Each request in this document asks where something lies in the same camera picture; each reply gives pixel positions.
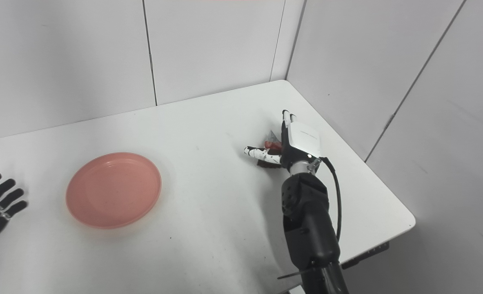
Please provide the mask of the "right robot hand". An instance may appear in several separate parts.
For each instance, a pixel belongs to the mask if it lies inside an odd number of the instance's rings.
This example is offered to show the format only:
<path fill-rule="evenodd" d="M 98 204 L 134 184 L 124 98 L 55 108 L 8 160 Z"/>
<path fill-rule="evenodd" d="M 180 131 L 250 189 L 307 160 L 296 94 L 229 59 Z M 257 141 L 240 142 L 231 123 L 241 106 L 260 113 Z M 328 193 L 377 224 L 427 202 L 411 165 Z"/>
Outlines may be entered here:
<path fill-rule="evenodd" d="M 264 147 L 247 146 L 244 154 L 258 161 L 266 169 L 293 167 L 300 172 L 313 173 L 321 163 L 321 139 L 318 132 L 297 120 L 288 110 L 282 111 L 281 140 L 267 140 Z"/>

